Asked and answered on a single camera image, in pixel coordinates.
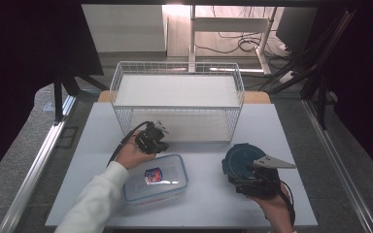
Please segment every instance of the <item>aluminum profile rail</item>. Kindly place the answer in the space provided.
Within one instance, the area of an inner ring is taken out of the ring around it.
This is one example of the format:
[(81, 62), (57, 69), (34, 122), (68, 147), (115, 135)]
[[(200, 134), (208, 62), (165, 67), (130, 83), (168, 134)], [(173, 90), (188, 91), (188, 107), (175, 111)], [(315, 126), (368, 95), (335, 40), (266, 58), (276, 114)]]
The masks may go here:
[(66, 98), (62, 107), (63, 118), (57, 125), (53, 125), (51, 127), (47, 138), (38, 151), (38, 154), (31, 168), (29, 169), (28, 174), (26, 175), (19, 191), (17, 192), (17, 196), (15, 197), (11, 207), (9, 208), (3, 221), (1, 222), (0, 232), (14, 232), (17, 228), (17, 224), (19, 223), (23, 211), (25, 210), (25, 207), (29, 201), (29, 198), (31, 197), (32, 192), (34, 191), (35, 186), (38, 183), (42, 172), (44, 171), (45, 165), (50, 158), (56, 140), (58, 139), (60, 132), (62, 132), (62, 129), (65, 125), (65, 120), (69, 116), (75, 101), (75, 97), (68, 96)]
[(328, 155), (329, 160), (332, 163), (341, 185), (343, 185), (344, 190), (347, 193), (348, 198), (350, 199), (356, 215), (358, 216), (359, 221), (362, 224), (365, 232), (373, 233), (373, 216), (366, 205), (362, 195), (359, 193), (356, 185), (353, 182), (350, 174), (347, 171), (340, 155), (338, 154), (336, 148), (332, 144), (332, 141), (326, 131), (321, 129), (320, 124), (318, 123), (315, 116), (317, 115), (314, 106), (310, 100), (302, 100), (302, 104), (312, 121), (314, 128), (317, 131), (317, 134), (322, 142), (322, 145), (325, 148), (326, 154)]

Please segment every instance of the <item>white sleeve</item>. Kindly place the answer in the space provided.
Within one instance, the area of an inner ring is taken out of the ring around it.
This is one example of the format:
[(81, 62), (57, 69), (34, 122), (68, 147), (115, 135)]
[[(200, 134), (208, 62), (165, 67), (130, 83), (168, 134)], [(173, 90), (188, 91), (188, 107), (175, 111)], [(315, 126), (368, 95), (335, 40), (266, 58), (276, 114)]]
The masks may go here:
[(84, 188), (55, 232), (102, 232), (128, 176), (122, 165), (111, 162)]

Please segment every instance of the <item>white wire rack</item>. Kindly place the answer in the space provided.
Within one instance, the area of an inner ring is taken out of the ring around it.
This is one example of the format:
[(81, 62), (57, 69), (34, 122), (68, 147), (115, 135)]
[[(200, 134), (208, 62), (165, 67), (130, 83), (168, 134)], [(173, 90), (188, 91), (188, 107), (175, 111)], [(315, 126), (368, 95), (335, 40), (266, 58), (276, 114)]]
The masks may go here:
[(167, 142), (229, 142), (244, 104), (235, 63), (122, 61), (110, 94), (124, 134), (160, 120)]

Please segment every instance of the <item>logo sticker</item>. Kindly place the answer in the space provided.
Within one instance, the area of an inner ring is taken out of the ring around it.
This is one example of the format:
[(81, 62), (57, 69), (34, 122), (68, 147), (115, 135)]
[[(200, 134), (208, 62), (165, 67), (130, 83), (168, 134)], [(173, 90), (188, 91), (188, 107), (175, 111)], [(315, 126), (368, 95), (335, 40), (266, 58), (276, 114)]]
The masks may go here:
[(145, 171), (145, 182), (147, 184), (156, 184), (162, 181), (162, 171), (160, 168), (152, 168)]

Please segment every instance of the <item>black fabric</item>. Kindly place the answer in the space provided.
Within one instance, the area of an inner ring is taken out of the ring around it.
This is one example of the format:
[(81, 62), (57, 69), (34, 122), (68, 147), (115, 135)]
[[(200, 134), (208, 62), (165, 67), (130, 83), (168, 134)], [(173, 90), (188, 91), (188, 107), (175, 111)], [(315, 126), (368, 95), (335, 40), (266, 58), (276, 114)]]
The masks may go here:
[(0, 161), (54, 79), (103, 75), (78, 3), (0, 1)]
[(362, 2), (328, 63), (335, 112), (373, 159), (373, 0)]

